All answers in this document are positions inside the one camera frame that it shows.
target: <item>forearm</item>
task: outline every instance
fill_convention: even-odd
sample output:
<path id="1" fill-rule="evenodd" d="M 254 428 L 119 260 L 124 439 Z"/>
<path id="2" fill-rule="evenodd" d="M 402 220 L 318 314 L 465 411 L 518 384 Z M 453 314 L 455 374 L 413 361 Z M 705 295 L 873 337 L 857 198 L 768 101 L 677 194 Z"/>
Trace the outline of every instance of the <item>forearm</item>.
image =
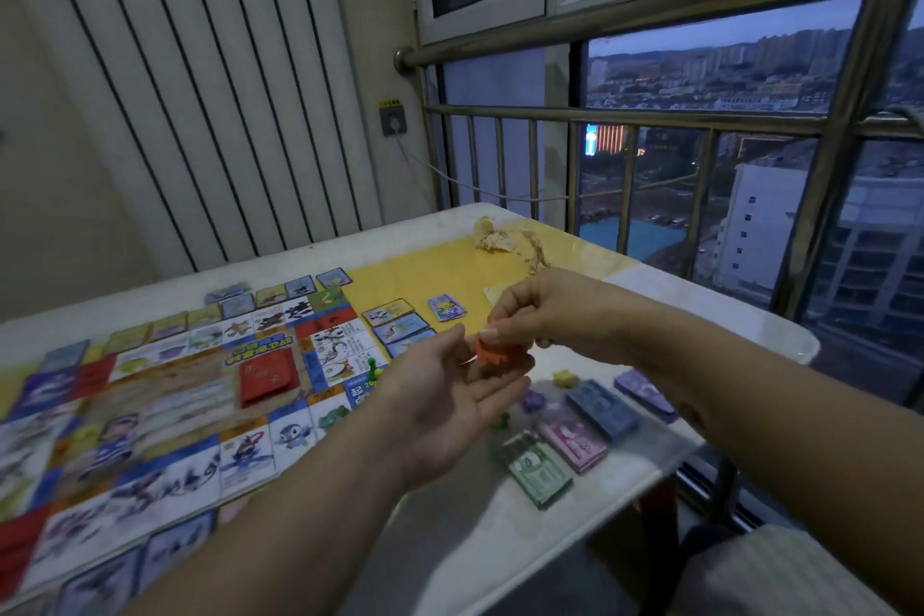
<path id="1" fill-rule="evenodd" d="M 404 491 L 387 415 L 372 402 L 331 429 L 128 613 L 333 612 Z"/>
<path id="2" fill-rule="evenodd" d="M 673 308 L 642 329 L 639 367 L 700 433 L 896 608 L 924 612 L 924 420 Z"/>

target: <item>metal railing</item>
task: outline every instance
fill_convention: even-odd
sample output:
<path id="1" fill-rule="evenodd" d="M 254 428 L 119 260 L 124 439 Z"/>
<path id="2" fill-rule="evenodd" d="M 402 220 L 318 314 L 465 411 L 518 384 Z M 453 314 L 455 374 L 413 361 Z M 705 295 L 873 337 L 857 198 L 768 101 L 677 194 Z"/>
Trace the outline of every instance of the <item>metal railing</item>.
<path id="1" fill-rule="evenodd" d="M 448 61 L 525 50 L 551 45 L 584 42 L 625 32 L 654 27 L 674 26 L 710 20 L 731 14 L 748 13 L 812 0 L 623 0 L 558 17 L 506 26 L 487 32 L 456 38 L 417 50 L 402 49 L 395 55 L 399 73 L 418 70 L 422 88 L 426 87 L 424 67 Z M 634 164 L 641 127 L 676 127 L 703 131 L 699 148 L 699 167 L 695 174 L 696 187 L 687 236 L 683 245 L 680 273 L 691 280 L 699 246 L 699 231 L 706 206 L 711 172 L 716 158 L 718 138 L 722 131 L 749 131 L 818 137 L 805 189 L 795 215 L 780 273 L 770 298 L 770 310 L 782 317 L 798 320 L 809 295 L 809 277 L 818 262 L 824 237 L 836 222 L 840 206 L 847 194 L 857 158 L 865 139 L 920 138 L 915 121 L 898 115 L 883 114 L 879 107 L 880 89 L 884 87 L 897 40 L 903 34 L 914 0 L 863 0 L 850 36 L 845 60 L 838 77 L 830 108 L 826 114 L 805 113 L 741 113 L 722 110 L 642 110 L 607 108 L 502 108 L 468 107 L 423 102 L 427 115 L 428 142 L 431 156 L 436 155 L 432 118 L 443 122 L 445 150 L 449 172 L 453 170 L 453 131 L 450 119 L 467 118 L 468 145 L 472 167 L 475 199 L 478 190 L 478 152 L 475 143 L 474 118 L 494 118 L 497 135 L 497 173 L 499 192 L 506 195 L 503 165 L 502 119 L 528 121 L 529 196 L 531 213 L 537 218 L 539 203 L 537 122 L 564 122 L 568 125 L 567 190 L 565 224 L 575 233 L 578 225 L 580 129 L 584 123 L 623 125 L 628 129 L 623 143 L 625 160 L 623 187 L 608 193 L 621 193 L 622 209 L 616 250 L 627 252 L 629 244 L 629 214 L 633 190 Z M 453 204 L 457 190 L 452 190 Z M 721 475 L 729 477 L 730 463 L 725 463 Z M 723 483 L 731 492 L 734 482 Z M 716 505 L 728 504 L 727 497 L 715 497 Z"/>

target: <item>person's left hand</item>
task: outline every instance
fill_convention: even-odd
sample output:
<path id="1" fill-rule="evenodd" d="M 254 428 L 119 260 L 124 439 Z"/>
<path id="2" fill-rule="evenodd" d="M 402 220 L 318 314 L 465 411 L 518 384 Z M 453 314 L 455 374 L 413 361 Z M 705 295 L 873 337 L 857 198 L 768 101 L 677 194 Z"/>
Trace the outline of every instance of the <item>person's left hand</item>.
<path id="1" fill-rule="evenodd" d="M 473 341 L 456 325 L 412 344 L 385 369 L 363 404 L 387 414 L 389 440 L 408 489 L 447 473 L 529 387 L 532 356 L 524 353 L 503 369 L 468 363 Z"/>

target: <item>hand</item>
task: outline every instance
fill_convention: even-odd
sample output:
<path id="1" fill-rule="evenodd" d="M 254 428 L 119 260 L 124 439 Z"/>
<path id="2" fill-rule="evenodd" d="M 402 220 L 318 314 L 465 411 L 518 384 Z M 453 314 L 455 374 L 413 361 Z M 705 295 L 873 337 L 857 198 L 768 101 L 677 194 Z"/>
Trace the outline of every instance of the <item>hand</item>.
<path id="1" fill-rule="evenodd" d="M 560 343 L 597 361 L 638 366 L 648 323 L 672 311 L 617 285 L 549 269 L 507 288 L 479 337 L 541 348 Z"/>
<path id="2" fill-rule="evenodd" d="M 456 325 L 412 344 L 389 365 L 363 405 L 388 415 L 395 457 L 407 489 L 447 473 L 481 431 L 529 387 L 532 356 L 505 369 L 474 361 L 465 328 Z"/>

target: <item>beige wall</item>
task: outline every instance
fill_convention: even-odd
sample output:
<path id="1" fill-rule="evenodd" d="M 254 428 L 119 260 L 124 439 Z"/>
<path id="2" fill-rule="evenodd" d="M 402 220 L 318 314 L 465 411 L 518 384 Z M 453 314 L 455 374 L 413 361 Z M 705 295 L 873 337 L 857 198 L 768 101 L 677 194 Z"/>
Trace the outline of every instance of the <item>beige wall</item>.
<path id="1" fill-rule="evenodd" d="M 382 136 L 379 121 L 381 101 L 401 100 L 408 116 L 408 133 L 401 142 L 411 155 L 430 160 L 413 77 L 400 76 L 392 64 L 397 49 L 417 45 L 412 0 L 340 0 L 340 5 L 385 222 L 433 212 L 430 171 L 406 161 L 395 138 Z"/>
<path id="2" fill-rule="evenodd" d="M 0 321 L 159 278 L 23 0 L 0 0 Z"/>

